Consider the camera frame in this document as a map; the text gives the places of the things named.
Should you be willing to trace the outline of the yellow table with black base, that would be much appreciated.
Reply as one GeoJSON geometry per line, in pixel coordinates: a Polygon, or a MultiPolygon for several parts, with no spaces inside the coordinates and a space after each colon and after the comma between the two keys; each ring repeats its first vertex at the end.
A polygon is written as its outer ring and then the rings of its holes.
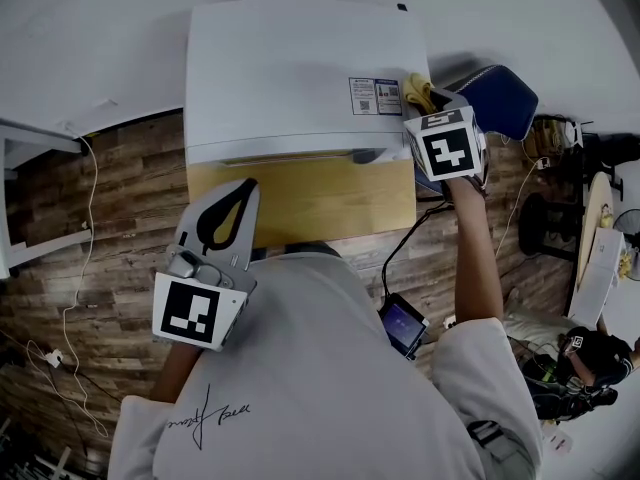
{"type": "Polygon", "coordinates": [[[261,193],[254,245],[332,241],[408,228],[416,220],[410,160],[355,164],[348,157],[186,168],[189,198],[244,178],[261,193]]]}

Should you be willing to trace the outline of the black screen device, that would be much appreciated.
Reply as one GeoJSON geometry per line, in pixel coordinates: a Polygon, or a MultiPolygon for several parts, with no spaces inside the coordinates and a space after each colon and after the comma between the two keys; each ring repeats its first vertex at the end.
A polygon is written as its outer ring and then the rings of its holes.
{"type": "Polygon", "coordinates": [[[413,362],[416,350],[423,344],[429,321],[397,293],[385,297],[378,315],[391,346],[413,362]]]}

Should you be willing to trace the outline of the blue chair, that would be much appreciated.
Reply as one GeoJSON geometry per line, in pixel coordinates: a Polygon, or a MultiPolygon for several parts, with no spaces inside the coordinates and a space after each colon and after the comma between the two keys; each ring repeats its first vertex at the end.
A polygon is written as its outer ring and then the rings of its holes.
{"type": "MultiPolygon", "coordinates": [[[[473,108],[476,123],[484,134],[483,171],[480,175],[464,176],[479,192],[484,192],[488,177],[489,150],[486,136],[493,133],[516,142],[526,138],[538,105],[538,97],[514,72],[502,65],[491,65],[466,78],[442,88],[464,96],[473,108]]],[[[414,160],[416,181],[443,196],[450,179],[429,181],[414,160]]]]}

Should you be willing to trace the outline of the yellow cloth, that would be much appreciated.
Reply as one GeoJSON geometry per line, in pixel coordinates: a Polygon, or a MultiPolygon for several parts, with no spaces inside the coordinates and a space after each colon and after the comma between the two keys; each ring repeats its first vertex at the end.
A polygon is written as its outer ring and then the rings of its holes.
{"type": "Polygon", "coordinates": [[[437,112],[437,107],[431,100],[431,89],[431,82],[420,73],[411,73],[402,84],[404,100],[422,115],[437,112]]]}

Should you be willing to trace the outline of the round wooden table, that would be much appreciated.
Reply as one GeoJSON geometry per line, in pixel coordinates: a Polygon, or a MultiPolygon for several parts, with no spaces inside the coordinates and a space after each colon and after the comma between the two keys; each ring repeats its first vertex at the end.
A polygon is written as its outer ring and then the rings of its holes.
{"type": "Polygon", "coordinates": [[[591,254],[596,229],[600,227],[603,210],[613,213],[613,195],[610,180],[604,172],[598,172],[592,180],[582,222],[578,251],[575,290],[579,289],[591,254]]]}

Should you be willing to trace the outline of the black standing fan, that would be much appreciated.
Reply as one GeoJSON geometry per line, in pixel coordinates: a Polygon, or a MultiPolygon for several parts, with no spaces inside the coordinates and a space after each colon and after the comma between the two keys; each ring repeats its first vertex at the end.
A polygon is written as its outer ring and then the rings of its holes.
{"type": "Polygon", "coordinates": [[[621,213],[614,222],[614,229],[624,235],[626,243],[632,249],[640,251],[640,208],[621,213]]]}

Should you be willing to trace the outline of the white microwave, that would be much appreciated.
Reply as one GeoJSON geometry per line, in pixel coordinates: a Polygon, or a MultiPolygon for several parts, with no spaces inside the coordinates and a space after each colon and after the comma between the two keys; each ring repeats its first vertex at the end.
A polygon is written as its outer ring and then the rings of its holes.
{"type": "Polygon", "coordinates": [[[402,83],[427,74],[411,13],[336,0],[196,7],[186,60],[191,165],[278,156],[409,157],[402,83]]]}

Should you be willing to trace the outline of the white router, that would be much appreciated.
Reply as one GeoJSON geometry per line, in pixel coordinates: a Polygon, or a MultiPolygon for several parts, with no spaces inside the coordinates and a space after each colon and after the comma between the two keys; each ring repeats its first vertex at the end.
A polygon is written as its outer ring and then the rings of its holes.
{"type": "Polygon", "coordinates": [[[574,148],[576,146],[583,148],[584,143],[581,124],[573,121],[566,121],[562,128],[562,139],[563,145],[566,149],[574,148]]]}

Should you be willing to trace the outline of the white desk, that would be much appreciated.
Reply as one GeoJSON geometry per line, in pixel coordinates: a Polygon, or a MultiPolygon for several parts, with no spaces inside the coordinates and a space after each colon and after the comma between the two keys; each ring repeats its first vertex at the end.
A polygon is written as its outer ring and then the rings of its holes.
{"type": "Polygon", "coordinates": [[[84,137],[73,139],[70,136],[63,136],[50,131],[28,129],[16,124],[0,121],[0,174],[2,175],[0,179],[0,281],[10,278],[17,267],[22,264],[73,245],[91,242],[94,237],[93,217],[89,216],[88,224],[82,231],[67,234],[33,246],[27,246],[25,242],[15,245],[11,243],[5,181],[16,178],[14,166],[25,163],[25,160],[18,162],[10,162],[8,160],[9,155],[6,153],[6,144],[8,142],[38,146],[47,150],[65,153],[82,154],[83,156],[90,155],[94,162],[95,176],[92,192],[89,196],[88,211],[91,211],[98,180],[97,160],[91,145],[84,137]]]}

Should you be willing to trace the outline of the person's left forearm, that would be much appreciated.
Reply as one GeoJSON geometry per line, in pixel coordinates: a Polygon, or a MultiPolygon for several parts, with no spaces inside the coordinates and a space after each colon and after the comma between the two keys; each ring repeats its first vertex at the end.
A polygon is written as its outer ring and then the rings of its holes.
{"type": "Polygon", "coordinates": [[[174,404],[196,365],[202,349],[184,343],[174,343],[153,386],[149,399],[174,404]]]}

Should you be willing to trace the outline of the person's white shirt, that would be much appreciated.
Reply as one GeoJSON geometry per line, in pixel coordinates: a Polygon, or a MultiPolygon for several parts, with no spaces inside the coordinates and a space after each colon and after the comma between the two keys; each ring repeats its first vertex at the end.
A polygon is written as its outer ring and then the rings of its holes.
{"type": "Polygon", "coordinates": [[[540,424],[497,319],[446,331],[425,376],[345,261],[253,272],[228,344],[175,402],[123,400],[108,480],[536,480],[540,424]]]}

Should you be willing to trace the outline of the olive bag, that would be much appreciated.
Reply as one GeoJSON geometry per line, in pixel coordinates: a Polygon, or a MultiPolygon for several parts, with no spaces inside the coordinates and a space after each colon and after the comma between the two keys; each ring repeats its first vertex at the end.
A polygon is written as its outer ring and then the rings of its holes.
{"type": "Polygon", "coordinates": [[[531,158],[561,156],[565,150],[568,123],[562,116],[535,116],[524,141],[525,152],[531,158]]]}

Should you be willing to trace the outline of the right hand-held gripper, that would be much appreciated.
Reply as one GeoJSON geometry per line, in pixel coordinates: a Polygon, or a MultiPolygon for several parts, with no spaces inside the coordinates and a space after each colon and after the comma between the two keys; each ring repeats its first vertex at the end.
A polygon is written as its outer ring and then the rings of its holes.
{"type": "Polygon", "coordinates": [[[480,175],[486,141],[467,99],[432,87],[430,101],[432,114],[404,122],[418,167],[431,182],[480,175]]]}

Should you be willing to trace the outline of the person's right forearm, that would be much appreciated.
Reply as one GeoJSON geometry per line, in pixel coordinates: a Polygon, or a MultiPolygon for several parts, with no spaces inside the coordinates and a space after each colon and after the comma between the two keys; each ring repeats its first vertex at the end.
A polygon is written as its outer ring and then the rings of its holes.
{"type": "Polygon", "coordinates": [[[456,322],[503,317],[500,278],[485,199],[469,180],[447,181],[458,223],[455,278],[456,322]]]}

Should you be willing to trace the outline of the white box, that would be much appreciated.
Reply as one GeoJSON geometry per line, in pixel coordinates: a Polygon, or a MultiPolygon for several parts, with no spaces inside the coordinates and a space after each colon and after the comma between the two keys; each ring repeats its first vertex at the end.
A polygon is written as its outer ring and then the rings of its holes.
{"type": "Polygon", "coordinates": [[[589,261],[575,292],[568,318],[594,330],[612,287],[618,284],[621,254],[626,250],[624,235],[615,229],[596,230],[589,261]]]}

